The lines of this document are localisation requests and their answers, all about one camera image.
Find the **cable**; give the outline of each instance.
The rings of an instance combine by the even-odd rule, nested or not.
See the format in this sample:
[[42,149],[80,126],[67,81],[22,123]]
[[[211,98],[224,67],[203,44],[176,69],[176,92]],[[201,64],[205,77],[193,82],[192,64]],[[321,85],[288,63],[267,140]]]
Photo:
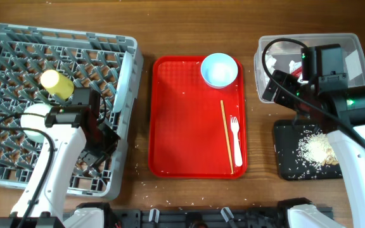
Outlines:
[[22,115],[33,115],[33,116],[37,116],[37,117],[42,117],[44,118],[43,115],[39,115],[39,114],[35,114],[35,113],[14,113],[12,115],[8,115],[4,118],[2,118],[0,120],[0,129],[1,130],[20,130],[20,131],[23,131],[23,130],[29,130],[29,131],[34,131],[34,132],[37,132],[41,135],[43,135],[49,142],[49,149],[50,149],[50,153],[49,153],[49,158],[48,158],[48,162],[46,164],[46,167],[44,168],[44,171],[43,171],[43,174],[42,174],[42,177],[41,177],[41,180],[39,181],[36,189],[35,189],[35,193],[33,194],[33,197],[32,199],[30,200],[29,202],[29,206],[28,208],[26,209],[25,213],[23,214],[23,217],[18,225],[19,228],[22,228],[23,227],[23,224],[25,223],[27,217],[29,216],[30,214],[30,211],[32,211],[33,209],[33,206],[36,203],[36,199],[39,197],[39,194],[40,194],[40,191],[42,189],[42,186],[44,184],[44,181],[46,180],[46,177],[49,173],[49,169],[50,169],[50,166],[51,166],[51,162],[53,161],[53,153],[54,153],[54,142],[53,140],[49,137],[48,134],[46,134],[45,132],[41,131],[41,130],[38,130],[38,129],[32,129],[32,128],[28,128],[28,127],[2,127],[1,126],[1,123],[9,118],[19,118],[21,117]]
[[272,75],[270,74],[270,71],[267,68],[267,64],[266,64],[266,53],[267,50],[274,44],[277,42],[292,42],[295,44],[298,44],[300,46],[302,46],[303,48],[308,48],[308,46],[306,46],[303,42],[294,40],[294,39],[289,39],[289,38],[279,38],[279,39],[275,39],[273,41],[271,41],[270,43],[268,43],[266,45],[266,47],[263,50],[263,53],[261,55],[261,62],[263,64],[263,69],[266,72],[266,75],[270,78],[270,80],[272,82],[274,82],[282,91],[284,91],[287,95],[289,95],[290,97],[292,97],[293,99],[297,100],[298,102],[301,102],[309,107],[311,107],[312,109],[315,109],[316,111],[322,113],[323,115],[329,117],[330,119],[332,119],[333,121],[335,121],[339,126],[342,127],[343,130],[345,130],[347,132],[347,134],[354,140],[356,141],[360,146],[362,146],[365,149],[365,139],[363,139],[359,133],[357,133],[350,125],[346,124],[345,122],[341,121],[338,117],[328,113],[327,111],[324,111],[320,108],[318,108],[317,106],[314,106],[313,104],[310,104],[307,101],[304,101],[303,99],[299,98],[298,96],[296,96],[295,94],[293,94],[292,92],[290,92],[288,89],[286,89],[284,86],[282,86],[279,82],[277,82]]
[[105,121],[105,118],[106,118],[106,102],[105,102],[105,98],[102,95],[100,95],[100,96],[101,96],[102,100],[104,101],[104,116],[96,122],[97,125],[102,124]]

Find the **plastic container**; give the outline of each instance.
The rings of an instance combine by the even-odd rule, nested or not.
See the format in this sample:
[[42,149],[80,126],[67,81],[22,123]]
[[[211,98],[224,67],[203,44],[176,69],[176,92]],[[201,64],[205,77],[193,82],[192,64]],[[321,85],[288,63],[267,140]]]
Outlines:
[[[349,81],[349,87],[365,86],[365,58],[362,52],[359,38],[355,34],[297,34],[297,35],[268,35],[259,39],[259,47],[254,55],[254,76],[256,80],[257,92],[259,99],[263,103],[273,103],[262,98],[263,92],[267,87],[267,80],[261,63],[261,54],[265,46],[277,38],[291,38],[303,42],[307,46],[320,46],[326,44],[340,44],[343,48],[343,65],[346,73],[349,72],[346,64],[346,57],[357,51],[361,72],[358,76]],[[289,72],[291,60],[294,62],[301,61],[300,46],[290,42],[278,42],[270,47],[267,54],[274,57],[277,62],[274,65],[275,70]]]
[[[121,111],[114,113],[113,100],[122,75],[125,53],[132,55],[132,68]],[[82,152],[74,167],[67,193],[114,199],[122,183],[128,143],[126,141],[133,102],[138,95],[143,56],[136,40],[121,35],[76,32],[51,28],[0,24],[0,118],[22,112],[34,103],[66,106],[67,101],[50,95],[40,83],[42,72],[52,69],[69,78],[75,87],[92,87],[105,97],[108,124],[120,136],[112,157],[100,167],[88,167]],[[17,119],[8,126],[19,126]],[[0,186],[24,189],[32,175],[41,144],[23,132],[0,132]]]
[[[209,87],[201,76],[205,56],[164,56],[153,67],[149,168],[159,177],[234,179],[247,169],[243,67],[223,89]],[[221,111],[227,120],[233,155],[230,116],[239,120],[243,165],[229,164]]]

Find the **red tray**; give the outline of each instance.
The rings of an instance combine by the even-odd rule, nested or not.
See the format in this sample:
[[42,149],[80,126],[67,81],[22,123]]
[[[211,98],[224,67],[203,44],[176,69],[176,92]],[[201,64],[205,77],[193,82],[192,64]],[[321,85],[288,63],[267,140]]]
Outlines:
[[[153,67],[149,168],[159,177],[234,179],[247,169],[243,67],[223,89],[209,87],[201,76],[206,56],[164,56]],[[224,102],[234,174],[221,112]],[[240,124],[243,165],[234,165],[230,116]]]

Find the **yellow cup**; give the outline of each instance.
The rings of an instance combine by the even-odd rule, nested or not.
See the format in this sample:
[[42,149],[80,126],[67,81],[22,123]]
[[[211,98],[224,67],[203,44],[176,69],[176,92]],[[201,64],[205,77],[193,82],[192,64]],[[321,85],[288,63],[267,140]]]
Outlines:
[[50,93],[66,100],[73,94],[74,84],[56,70],[46,70],[41,77],[42,86]]

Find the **clear plastic storage bin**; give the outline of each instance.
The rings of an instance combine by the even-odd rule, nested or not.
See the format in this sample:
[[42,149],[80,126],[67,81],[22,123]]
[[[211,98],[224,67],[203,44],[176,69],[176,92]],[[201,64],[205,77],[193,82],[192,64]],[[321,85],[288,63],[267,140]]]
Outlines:
[[[262,98],[268,80],[261,62],[261,54],[265,46],[277,38],[291,38],[303,42],[307,46],[340,44],[343,48],[344,70],[349,74],[349,87],[365,86],[365,58],[359,38],[355,34],[298,34],[298,35],[268,35],[259,39],[259,47],[254,55],[254,76],[259,99],[263,103],[273,103]],[[275,70],[290,71],[290,62],[301,61],[301,47],[290,42],[277,42],[270,47],[267,54],[276,59]]]

